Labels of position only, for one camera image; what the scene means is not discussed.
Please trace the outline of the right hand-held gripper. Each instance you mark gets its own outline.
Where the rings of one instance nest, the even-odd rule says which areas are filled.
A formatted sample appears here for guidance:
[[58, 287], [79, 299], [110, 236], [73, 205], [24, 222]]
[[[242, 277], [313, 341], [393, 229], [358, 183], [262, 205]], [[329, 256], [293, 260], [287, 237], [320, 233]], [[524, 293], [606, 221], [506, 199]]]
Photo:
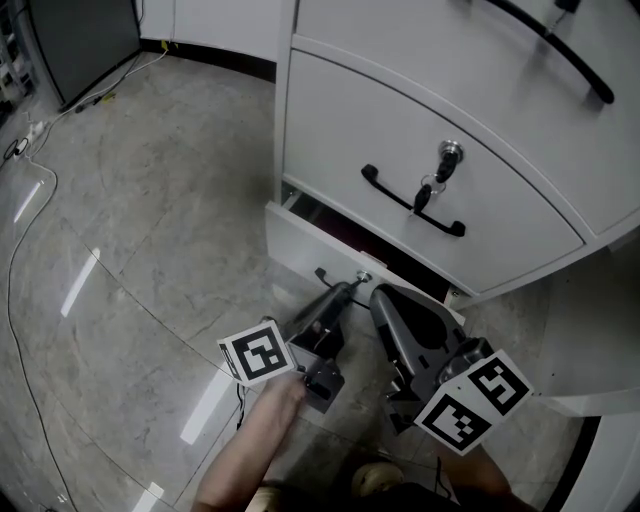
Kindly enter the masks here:
[[[465, 455], [533, 396], [514, 361], [487, 339], [469, 338], [453, 355], [465, 334], [441, 303], [405, 287], [379, 285], [369, 307], [398, 374], [387, 394], [396, 432], [416, 426]], [[438, 372], [428, 369], [452, 355]]]

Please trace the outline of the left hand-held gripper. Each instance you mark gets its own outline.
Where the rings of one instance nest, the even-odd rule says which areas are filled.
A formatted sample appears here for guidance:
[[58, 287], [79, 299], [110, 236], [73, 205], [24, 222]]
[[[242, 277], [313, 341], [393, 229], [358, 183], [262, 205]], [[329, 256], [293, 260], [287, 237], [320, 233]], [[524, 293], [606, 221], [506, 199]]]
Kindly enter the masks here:
[[337, 365], [344, 347], [339, 318], [358, 287], [356, 281], [336, 283], [283, 326], [267, 319], [219, 340], [233, 378], [252, 386], [296, 372], [303, 377], [309, 406], [327, 412], [345, 384]]

